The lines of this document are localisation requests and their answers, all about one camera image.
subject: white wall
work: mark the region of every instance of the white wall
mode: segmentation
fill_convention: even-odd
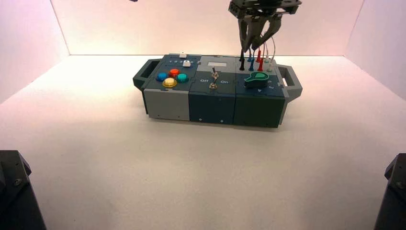
[[[71,54],[239,54],[230,0],[52,0]],[[278,55],[344,55],[362,0],[303,0]]]
[[[49,0],[0,0],[0,103],[67,55]]]
[[[346,57],[406,99],[406,1],[365,0]]]

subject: teal button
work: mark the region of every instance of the teal button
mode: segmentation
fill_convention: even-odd
[[[188,79],[188,75],[186,75],[186,74],[184,74],[184,73],[179,74],[179,75],[177,76],[177,79],[178,79],[178,82],[181,82],[181,83],[187,82],[187,81],[189,80],[189,79]]]

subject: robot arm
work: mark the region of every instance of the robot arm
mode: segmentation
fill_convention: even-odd
[[[241,49],[256,50],[279,31],[283,14],[295,14],[299,0],[232,0],[228,10],[238,18]],[[263,36],[266,21],[270,26]]]

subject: gray panel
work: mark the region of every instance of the gray panel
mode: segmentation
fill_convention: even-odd
[[[189,121],[189,92],[145,89],[149,117]]]
[[[212,66],[209,66],[209,62],[218,62],[226,63],[227,66],[215,66],[217,71],[223,73],[235,73],[236,72],[236,63],[238,63],[236,57],[224,57],[224,56],[202,56],[200,58],[200,64],[197,68],[197,71],[211,72]]]

